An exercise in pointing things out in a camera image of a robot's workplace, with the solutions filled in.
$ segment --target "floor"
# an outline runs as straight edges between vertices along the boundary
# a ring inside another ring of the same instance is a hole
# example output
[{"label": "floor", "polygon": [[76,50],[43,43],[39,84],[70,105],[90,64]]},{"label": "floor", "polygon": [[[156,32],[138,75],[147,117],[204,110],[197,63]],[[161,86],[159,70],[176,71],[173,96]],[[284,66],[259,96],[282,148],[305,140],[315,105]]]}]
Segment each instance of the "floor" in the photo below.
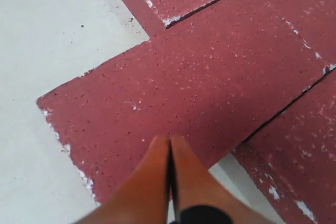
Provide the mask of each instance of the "floor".
[{"label": "floor", "polygon": [[[134,17],[121,0],[1,3],[0,222],[69,223],[98,203],[36,99],[149,37],[130,22]],[[282,222],[232,155],[210,171],[243,202]]]}]

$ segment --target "white surface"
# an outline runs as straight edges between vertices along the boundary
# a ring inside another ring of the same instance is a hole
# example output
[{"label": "white surface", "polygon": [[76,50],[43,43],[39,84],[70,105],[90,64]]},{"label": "white surface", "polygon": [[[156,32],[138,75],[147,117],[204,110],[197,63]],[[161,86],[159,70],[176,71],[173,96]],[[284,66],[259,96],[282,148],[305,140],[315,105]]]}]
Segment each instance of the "white surface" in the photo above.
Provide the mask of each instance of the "white surface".
[{"label": "white surface", "polygon": [[[121,0],[0,4],[0,223],[66,224],[96,203],[36,99],[148,37],[135,19],[129,22]],[[238,198],[278,220],[232,156],[211,171]]]}]

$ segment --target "concrete floor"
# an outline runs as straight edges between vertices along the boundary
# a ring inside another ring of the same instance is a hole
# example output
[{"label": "concrete floor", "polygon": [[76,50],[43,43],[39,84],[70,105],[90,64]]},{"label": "concrete floor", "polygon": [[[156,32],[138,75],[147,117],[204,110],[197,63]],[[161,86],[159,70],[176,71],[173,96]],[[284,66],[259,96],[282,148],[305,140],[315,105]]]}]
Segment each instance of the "concrete floor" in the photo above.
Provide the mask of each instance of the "concrete floor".
[{"label": "concrete floor", "polygon": [[[0,223],[70,223],[97,203],[36,99],[148,36],[129,22],[121,0],[0,3]],[[233,156],[210,171],[239,199],[282,222]]]}]

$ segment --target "gray concrete floor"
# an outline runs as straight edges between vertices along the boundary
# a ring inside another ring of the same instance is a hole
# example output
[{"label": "gray concrete floor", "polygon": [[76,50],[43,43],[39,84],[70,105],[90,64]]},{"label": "gray concrete floor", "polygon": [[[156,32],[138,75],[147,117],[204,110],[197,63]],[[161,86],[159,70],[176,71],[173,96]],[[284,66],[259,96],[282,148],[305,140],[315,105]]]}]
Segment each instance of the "gray concrete floor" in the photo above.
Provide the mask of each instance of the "gray concrete floor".
[{"label": "gray concrete floor", "polygon": [[[135,19],[129,22],[133,16],[121,0],[0,3],[0,223],[70,223],[97,204],[36,99],[148,36]],[[233,156],[210,171],[243,202],[281,223]]]}]

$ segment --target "crack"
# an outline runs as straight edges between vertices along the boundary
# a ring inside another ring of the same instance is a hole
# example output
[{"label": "crack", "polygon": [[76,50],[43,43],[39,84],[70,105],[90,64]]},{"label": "crack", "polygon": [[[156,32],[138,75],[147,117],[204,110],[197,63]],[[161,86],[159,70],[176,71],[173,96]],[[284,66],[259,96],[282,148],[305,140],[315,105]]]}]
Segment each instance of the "crack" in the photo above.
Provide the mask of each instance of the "crack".
[{"label": "crack", "polygon": [[312,85],[309,85],[306,89],[303,90],[303,92],[296,98],[294,98],[290,103],[288,103],[284,108],[279,110],[277,113],[274,114],[269,120],[264,122],[261,126],[259,126],[255,131],[251,133],[250,136],[248,136],[242,143],[248,142],[253,136],[255,136],[259,131],[261,131],[264,127],[266,127],[269,123],[271,123],[276,117],[278,117],[280,114],[284,113],[289,107],[291,107],[294,103],[296,103],[298,100],[300,100],[304,95],[308,93],[309,90],[314,88],[317,84],[319,84],[321,81],[323,81],[332,71],[336,69],[336,65],[330,65],[325,66],[323,70],[323,76],[318,79],[316,82],[314,82]]},{"label": "crack", "polygon": [[173,18],[168,18],[166,20],[164,20],[164,23],[165,23],[165,29],[169,29],[170,27],[172,27],[173,25],[175,25],[176,23],[180,22],[180,21],[183,21],[191,16],[193,16],[194,14],[202,11],[203,9],[213,5],[213,4],[216,4],[217,2],[219,2],[221,0],[212,0],[202,6],[200,6],[199,8],[197,9],[194,9],[192,10],[191,12],[185,14],[184,16],[178,16],[178,17],[173,17]]}]

